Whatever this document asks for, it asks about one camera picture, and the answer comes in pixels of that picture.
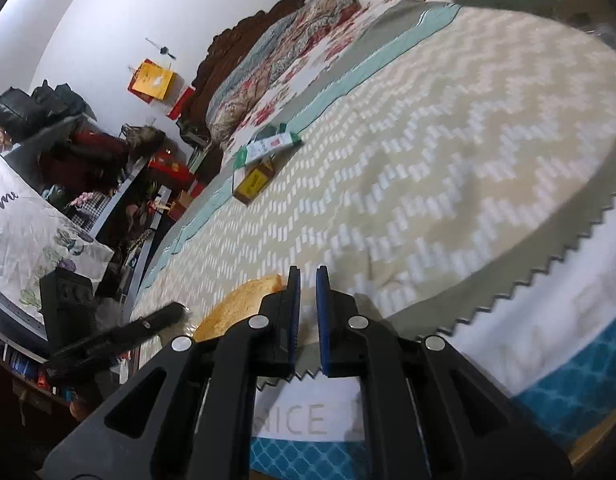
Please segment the orange snack wrapper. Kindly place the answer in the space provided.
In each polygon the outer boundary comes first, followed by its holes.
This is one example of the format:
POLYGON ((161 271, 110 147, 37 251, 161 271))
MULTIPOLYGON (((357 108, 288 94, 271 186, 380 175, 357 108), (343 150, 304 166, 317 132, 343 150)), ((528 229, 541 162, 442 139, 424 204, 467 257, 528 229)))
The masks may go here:
POLYGON ((237 322, 257 314, 264 296, 284 289, 285 282, 280 274, 270 274, 239 285, 199 323, 193 339, 199 342, 222 336, 237 322))

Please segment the yellow box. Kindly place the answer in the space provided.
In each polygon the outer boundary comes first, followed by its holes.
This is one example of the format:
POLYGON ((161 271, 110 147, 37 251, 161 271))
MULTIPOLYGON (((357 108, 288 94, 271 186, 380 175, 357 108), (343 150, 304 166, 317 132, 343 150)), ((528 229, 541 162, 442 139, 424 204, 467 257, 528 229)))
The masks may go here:
POLYGON ((276 171, 273 159, 267 157, 233 171, 232 196, 248 206, 270 183, 276 171))

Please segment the green white carton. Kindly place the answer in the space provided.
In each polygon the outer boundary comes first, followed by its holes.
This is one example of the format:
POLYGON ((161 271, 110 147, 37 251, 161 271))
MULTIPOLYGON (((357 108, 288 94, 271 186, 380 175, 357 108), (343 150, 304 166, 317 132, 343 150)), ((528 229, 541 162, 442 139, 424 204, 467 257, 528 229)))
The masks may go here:
POLYGON ((253 140, 237 151, 233 168, 245 168, 254 162, 259 162, 265 157, 285 151, 287 148, 293 148, 300 143, 299 134, 289 131, 286 124, 280 124, 278 127, 267 125, 255 135, 253 140))

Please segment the white printed cloth bag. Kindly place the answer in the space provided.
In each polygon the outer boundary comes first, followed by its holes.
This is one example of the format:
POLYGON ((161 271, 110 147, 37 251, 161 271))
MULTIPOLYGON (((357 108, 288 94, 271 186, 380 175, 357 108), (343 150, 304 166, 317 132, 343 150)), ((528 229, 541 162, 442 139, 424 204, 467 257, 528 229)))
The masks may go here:
POLYGON ((0 156, 0 292, 42 322, 40 279, 57 268, 102 281, 114 251, 59 212, 0 156))

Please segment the cluttered dark shelf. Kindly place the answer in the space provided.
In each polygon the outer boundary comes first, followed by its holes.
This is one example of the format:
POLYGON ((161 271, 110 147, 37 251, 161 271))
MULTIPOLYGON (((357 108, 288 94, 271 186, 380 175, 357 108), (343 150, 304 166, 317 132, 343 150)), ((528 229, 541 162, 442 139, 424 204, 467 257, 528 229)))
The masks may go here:
POLYGON ((83 116, 46 127, 0 156, 47 203, 114 251, 108 266, 142 235, 157 188, 187 190, 195 179, 167 154, 162 131, 133 127, 122 140, 83 116))

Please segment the dark wooden headboard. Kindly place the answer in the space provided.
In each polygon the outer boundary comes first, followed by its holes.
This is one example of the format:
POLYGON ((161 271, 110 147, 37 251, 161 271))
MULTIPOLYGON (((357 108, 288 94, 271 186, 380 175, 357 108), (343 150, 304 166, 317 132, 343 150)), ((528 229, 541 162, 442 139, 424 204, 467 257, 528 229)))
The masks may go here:
POLYGON ((206 112, 220 84, 242 62, 268 28, 284 16, 300 9, 304 3, 305 0, 280 0, 270 11, 258 11, 248 18, 243 18, 213 38, 191 83, 193 93, 184 101, 178 119, 181 136, 184 136, 185 127, 198 128, 201 134, 208 133, 206 112))

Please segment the black leather bag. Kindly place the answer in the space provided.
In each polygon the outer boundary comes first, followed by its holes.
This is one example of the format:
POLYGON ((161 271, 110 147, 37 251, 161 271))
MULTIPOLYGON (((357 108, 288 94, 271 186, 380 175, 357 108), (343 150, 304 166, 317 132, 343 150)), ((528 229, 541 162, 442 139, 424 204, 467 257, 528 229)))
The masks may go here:
POLYGON ((12 142, 22 142, 68 117, 96 118, 91 106, 69 84, 51 87, 47 80, 31 94, 10 87, 0 95, 0 129, 12 142))

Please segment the chevron beige bed blanket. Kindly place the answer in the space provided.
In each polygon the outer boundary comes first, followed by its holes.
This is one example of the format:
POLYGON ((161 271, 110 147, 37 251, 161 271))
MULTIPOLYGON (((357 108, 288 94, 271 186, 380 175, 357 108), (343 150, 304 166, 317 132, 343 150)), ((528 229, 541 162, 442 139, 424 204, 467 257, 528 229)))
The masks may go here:
POLYGON ((239 286, 301 272, 297 375, 267 440, 363 435, 317 356, 315 272, 401 336, 451 344, 567 444, 616 408, 616 51, 521 12, 400 3, 283 107, 300 148, 250 205, 203 209, 135 311, 192 333, 239 286))

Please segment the floral quilt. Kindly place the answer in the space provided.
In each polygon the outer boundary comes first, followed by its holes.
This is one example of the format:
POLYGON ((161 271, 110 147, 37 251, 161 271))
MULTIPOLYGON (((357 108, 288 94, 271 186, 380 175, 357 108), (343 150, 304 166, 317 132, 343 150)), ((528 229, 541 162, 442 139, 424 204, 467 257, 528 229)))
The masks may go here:
POLYGON ((206 126, 212 141, 227 154, 236 152, 401 1, 306 0, 277 20, 210 99, 206 126))

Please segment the yellow paper bag on wall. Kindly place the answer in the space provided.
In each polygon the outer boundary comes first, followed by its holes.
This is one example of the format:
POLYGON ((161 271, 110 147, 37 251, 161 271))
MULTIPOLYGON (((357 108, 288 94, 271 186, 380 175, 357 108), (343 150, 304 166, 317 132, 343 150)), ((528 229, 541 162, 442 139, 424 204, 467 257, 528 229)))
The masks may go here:
POLYGON ((149 58, 145 58, 137 68, 132 68, 131 73, 126 90, 146 104, 163 101, 177 74, 170 68, 152 62, 149 58))

